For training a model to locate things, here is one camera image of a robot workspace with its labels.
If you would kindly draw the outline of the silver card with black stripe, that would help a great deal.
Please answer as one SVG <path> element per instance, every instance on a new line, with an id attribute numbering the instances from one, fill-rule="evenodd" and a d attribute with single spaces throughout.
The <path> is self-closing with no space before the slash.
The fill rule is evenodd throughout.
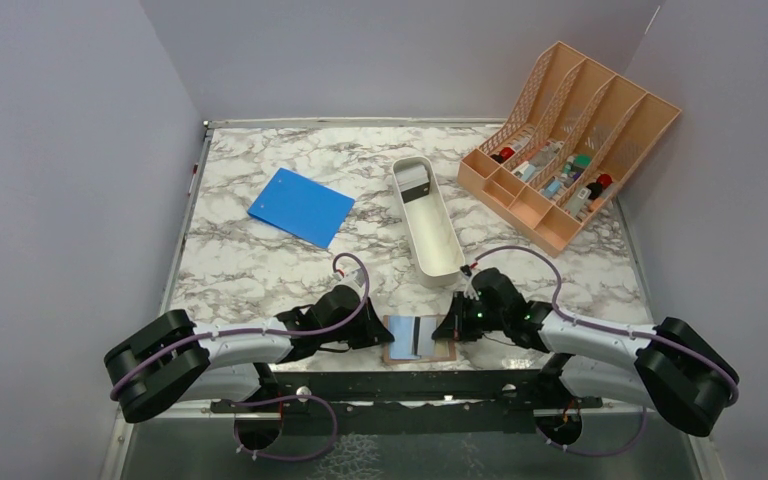
<path id="1" fill-rule="evenodd" d="M 391 352 L 393 358 L 416 360 L 436 355 L 436 342 L 431 338 L 437 327 L 436 317 L 403 317 L 399 322 L 398 345 L 394 345 Z"/>

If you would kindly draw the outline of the tan leather card holder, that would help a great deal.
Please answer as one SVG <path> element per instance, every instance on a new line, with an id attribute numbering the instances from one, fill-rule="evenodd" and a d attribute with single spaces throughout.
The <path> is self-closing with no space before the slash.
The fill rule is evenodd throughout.
<path id="1" fill-rule="evenodd" d="M 442 321 L 441 315 L 386 316 L 383 325 L 394 340 L 384 345 L 383 362 L 398 365 L 455 361 L 457 351 L 454 342 L 432 338 Z"/>

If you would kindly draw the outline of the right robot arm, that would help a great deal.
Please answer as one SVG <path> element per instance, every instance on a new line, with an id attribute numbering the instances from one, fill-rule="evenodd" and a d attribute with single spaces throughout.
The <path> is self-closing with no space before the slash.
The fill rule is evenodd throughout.
<path id="1" fill-rule="evenodd" d="M 470 277 L 434 331 L 473 342 L 502 332 L 515 346 L 549 354 L 531 393 L 552 407 L 613 399 L 656 411 L 676 429 L 711 434 L 731 404 L 737 372 L 689 324 L 668 317 L 639 329 L 527 300 L 496 268 Z"/>

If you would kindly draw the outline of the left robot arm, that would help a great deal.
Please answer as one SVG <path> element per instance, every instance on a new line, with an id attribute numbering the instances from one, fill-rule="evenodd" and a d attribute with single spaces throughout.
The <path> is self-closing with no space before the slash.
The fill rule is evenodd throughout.
<path id="1" fill-rule="evenodd" d="M 312 305 L 243 326 L 192 321 L 168 311 L 109 350 L 103 364 L 127 422 L 147 421 L 192 400 L 273 401 L 270 364 L 297 362 L 328 343 L 363 349 L 393 342 L 369 298 L 338 285 Z"/>

